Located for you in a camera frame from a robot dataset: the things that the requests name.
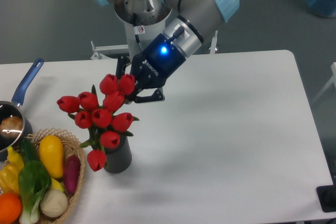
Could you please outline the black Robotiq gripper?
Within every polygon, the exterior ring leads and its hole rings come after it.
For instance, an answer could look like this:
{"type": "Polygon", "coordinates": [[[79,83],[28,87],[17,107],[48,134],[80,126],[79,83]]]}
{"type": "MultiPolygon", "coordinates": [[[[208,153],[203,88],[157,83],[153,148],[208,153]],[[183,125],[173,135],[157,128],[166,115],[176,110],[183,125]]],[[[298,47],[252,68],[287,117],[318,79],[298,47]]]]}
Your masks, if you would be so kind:
{"type": "MultiPolygon", "coordinates": [[[[130,73],[138,82],[138,89],[156,88],[151,95],[141,97],[140,91],[132,92],[126,96],[131,103],[161,102],[165,100],[163,86],[166,80],[185,61],[186,58],[173,45],[165,43],[167,38],[159,34],[141,53],[132,60],[130,73]]],[[[131,64],[130,57],[119,56],[115,75],[122,77],[126,67],[131,64]]]]}

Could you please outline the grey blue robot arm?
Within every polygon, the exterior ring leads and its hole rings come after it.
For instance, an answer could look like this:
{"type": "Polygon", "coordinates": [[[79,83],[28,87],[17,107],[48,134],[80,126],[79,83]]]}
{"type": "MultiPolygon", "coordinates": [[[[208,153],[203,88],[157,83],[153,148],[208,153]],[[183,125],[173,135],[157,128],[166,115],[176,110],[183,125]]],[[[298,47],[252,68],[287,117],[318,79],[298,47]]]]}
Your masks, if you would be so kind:
{"type": "Polygon", "coordinates": [[[103,94],[127,103],[162,101],[170,77],[239,8],[239,0],[96,0],[113,4],[129,49],[103,94]]]}

